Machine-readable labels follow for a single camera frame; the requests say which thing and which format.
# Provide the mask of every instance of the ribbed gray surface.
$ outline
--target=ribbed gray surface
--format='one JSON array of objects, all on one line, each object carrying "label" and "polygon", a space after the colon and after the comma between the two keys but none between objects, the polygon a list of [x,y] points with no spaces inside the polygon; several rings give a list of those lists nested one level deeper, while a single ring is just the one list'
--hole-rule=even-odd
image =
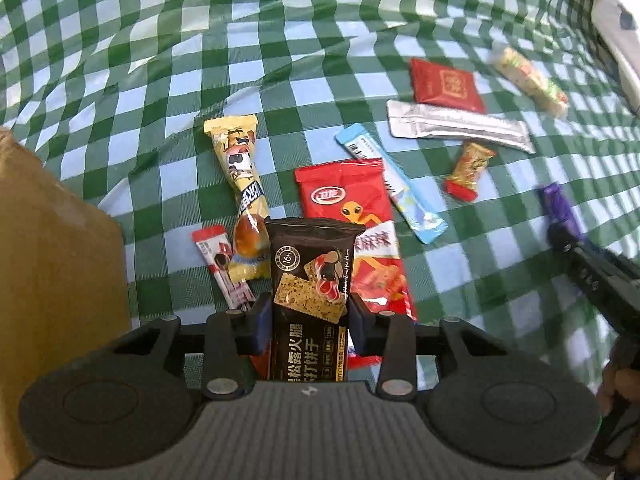
[{"label": "ribbed gray surface", "polygon": [[[312,386],[317,392],[306,395]],[[447,449],[414,407],[363,383],[258,383],[211,402],[192,430],[153,459],[91,472],[38,462],[24,480],[594,480],[580,463],[499,470]]]}]

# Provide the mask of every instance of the oval brand logo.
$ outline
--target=oval brand logo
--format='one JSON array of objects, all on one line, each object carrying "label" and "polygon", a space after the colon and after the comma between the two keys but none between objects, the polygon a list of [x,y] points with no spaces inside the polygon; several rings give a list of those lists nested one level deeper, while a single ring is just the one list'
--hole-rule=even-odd
[{"label": "oval brand logo", "polygon": [[319,187],[311,194],[311,200],[320,205],[337,204],[344,198],[346,192],[337,186]]}]

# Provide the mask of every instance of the finger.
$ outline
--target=finger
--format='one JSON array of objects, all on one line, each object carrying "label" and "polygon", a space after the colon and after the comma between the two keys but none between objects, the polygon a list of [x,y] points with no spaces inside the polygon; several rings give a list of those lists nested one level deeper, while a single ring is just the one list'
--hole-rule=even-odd
[{"label": "finger", "polygon": [[630,402],[640,402],[640,372],[625,368],[618,370],[614,377],[616,391]]},{"label": "finger", "polygon": [[600,405],[600,412],[602,413],[602,415],[603,416],[609,415],[609,412],[613,408],[613,397],[608,396],[604,392],[602,386],[598,388],[598,391],[596,393],[596,400]]},{"label": "finger", "polygon": [[618,368],[611,361],[609,361],[602,370],[601,388],[603,389],[604,394],[608,395],[609,397],[613,397],[613,395],[616,393],[616,382],[614,379],[616,377],[617,371]]},{"label": "finger", "polygon": [[640,472],[640,434],[636,434],[626,450],[625,468],[630,473]]}]

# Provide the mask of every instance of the black circular disc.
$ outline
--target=black circular disc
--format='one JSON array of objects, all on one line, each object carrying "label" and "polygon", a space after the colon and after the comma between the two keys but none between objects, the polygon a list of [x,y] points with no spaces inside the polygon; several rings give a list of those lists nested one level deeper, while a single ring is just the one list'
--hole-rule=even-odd
[{"label": "black circular disc", "polygon": [[185,384],[137,355],[112,355],[47,376],[20,400],[22,432],[39,454],[107,468],[148,458],[187,427]]},{"label": "black circular disc", "polygon": [[455,449],[513,467],[548,466],[587,453],[600,421],[585,386],[522,356],[474,358],[437,384],[426,411]]}]

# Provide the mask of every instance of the purple wrapper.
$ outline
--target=purple wrapper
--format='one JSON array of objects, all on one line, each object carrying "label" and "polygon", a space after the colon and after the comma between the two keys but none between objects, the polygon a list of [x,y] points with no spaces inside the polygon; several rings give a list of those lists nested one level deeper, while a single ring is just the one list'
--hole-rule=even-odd
[{"label": "purple wrapper", "polygon": [[571,203],[562,194],[562,188],[555,182],[542,188],[542,205],[552,222],[564,224],[576,238],[582,240],[584,235],[571,210]]}]

